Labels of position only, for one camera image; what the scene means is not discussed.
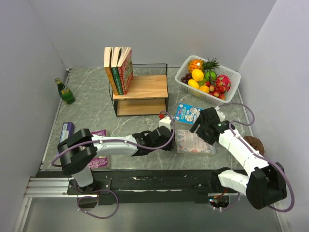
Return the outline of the pink floral book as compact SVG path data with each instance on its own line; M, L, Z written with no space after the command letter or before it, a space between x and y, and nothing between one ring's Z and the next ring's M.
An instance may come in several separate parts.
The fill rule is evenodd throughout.
M176 130L175 133L177 153L195 155L216 154L215 145L204 142L196 133L189 130Z

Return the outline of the purple 117-Storey Treehouse book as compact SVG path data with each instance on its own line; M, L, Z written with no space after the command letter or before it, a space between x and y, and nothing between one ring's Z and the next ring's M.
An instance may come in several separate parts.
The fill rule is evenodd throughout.
M108 136L109 135L106 129L99 130L99 131L93 131L91 132L91 134L97 135L97 136ZM88 163L88 167L91 170L110 169L110 156L95 157Z

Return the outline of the red 13-Storey Treehouse book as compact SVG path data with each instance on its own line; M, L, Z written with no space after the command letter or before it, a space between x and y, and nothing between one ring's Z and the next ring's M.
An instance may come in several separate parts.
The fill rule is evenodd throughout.
M120 47L117 69L120 84L124 95L127 94L130 81L133 77L132 48Z

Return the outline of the green 104-Storey Treehouse book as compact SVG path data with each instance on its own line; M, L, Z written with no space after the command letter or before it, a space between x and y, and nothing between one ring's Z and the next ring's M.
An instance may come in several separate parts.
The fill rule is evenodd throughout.
M123 47L114 47L111 59L111 69L114 78L114 82L117 88L118 95L123 95L122 85L120 81L120 75L118 71L118 61L121 58Z

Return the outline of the orange Treehouse book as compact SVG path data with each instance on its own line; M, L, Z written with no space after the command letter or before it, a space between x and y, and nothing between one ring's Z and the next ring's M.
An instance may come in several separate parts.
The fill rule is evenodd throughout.
M112 90L114 92L114 95L118 95L118 89L115 84L113 74L112 74L112 68L111 68L112 52L113 52L113 47L104 48L103 65L104 65L104 69L107 74L107 77L109 79L109 83L111 84Z

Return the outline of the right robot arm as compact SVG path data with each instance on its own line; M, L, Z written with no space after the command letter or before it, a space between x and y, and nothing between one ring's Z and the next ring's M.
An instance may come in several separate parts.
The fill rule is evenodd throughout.
M245 174L229 168L213 171L211 187L215 192L226 188L245 195L255 209L262 209L287 197L283 167L270 163L240 135L229 121L221 121L215 108L200 111L190 129L204 142L218 143L242 165Z

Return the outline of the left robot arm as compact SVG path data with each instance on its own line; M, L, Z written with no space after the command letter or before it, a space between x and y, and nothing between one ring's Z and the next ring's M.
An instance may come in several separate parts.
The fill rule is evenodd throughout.
M72 176L78 191L92 193L96 183L90 161L101 155L146 156L155 150L172 151L174 149L175 130L160 126L154 131L143 131L125 137L104 137L91 134L89 129L81 129L57 145L57 156L64 175Z

